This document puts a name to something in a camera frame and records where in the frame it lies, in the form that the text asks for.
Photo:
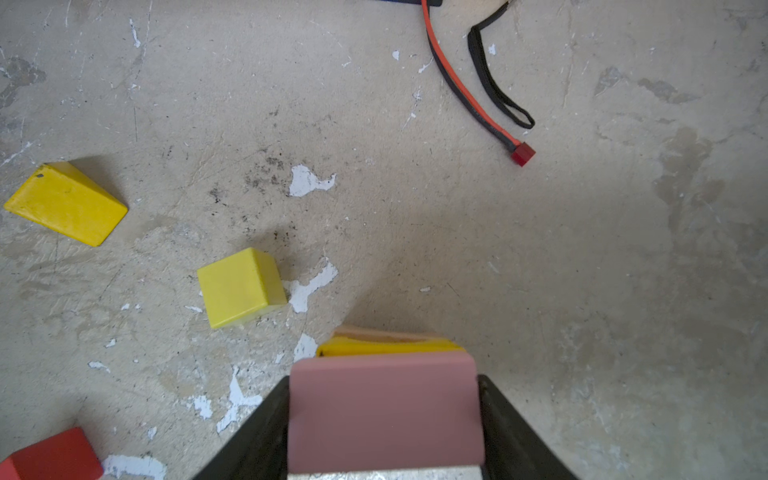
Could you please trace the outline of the pink rectangular wood block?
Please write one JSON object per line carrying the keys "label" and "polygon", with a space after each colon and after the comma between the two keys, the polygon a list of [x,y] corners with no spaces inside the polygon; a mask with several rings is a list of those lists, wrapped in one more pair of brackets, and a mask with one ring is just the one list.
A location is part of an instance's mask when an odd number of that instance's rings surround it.
{"label": "pink rectangular wood block", "polygon": [[320,357],[291,369],[292,474],[484,460],[477,369],[466,352]]}

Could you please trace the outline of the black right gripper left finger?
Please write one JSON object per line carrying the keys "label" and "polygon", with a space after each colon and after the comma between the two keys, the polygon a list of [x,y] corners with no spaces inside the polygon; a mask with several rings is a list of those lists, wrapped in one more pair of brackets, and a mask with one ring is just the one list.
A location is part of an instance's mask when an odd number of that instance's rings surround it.
{"label": "black right gripper left finger", "polygon": [[289,400],[285,376],[193,479],[287,479]]}

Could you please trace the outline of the red arch wood block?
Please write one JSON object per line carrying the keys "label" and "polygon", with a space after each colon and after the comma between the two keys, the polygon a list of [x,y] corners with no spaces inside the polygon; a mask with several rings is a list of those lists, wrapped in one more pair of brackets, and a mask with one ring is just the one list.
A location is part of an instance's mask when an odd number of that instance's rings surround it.
{"label": "red arch wood block", "polygon": [[9,455],[1,480],[95,480],[104,468],[80,427],[74,427]]}

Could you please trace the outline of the natural wood arch block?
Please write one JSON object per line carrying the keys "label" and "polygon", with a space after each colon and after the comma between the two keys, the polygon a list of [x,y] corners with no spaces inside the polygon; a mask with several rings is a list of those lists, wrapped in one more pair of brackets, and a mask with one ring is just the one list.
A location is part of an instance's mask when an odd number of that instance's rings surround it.
{"label": "natural wood arch block", "polygon": [[379,343],[404,343],[445,340],[445,337],[435,333],[394,332],[350,325],[341,325],[337,327],[333,331],[331,337],[343,337],[352,340]]}

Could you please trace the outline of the yellow arch wood block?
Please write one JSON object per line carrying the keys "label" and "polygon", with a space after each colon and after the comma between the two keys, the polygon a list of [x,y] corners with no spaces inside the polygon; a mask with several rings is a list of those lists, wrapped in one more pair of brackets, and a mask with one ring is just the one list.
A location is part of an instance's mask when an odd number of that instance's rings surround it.
{"label": "yellow arch wood block", "polygon": [[385,355],[464,351],[458,344],[444,338],[430,338],[418,341],[368,341],[349,337],[333,337],[316,350],[317,357],[340,357],[359,355]]}

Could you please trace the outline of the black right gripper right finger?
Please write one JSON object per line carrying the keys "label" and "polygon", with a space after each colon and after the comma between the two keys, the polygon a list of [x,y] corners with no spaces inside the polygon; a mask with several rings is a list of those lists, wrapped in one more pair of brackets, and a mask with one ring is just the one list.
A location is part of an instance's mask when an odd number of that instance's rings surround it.
{"label": "black right gripper right finger", "polygon": [[486,375],[478,375],[485,480],[577,480]]}

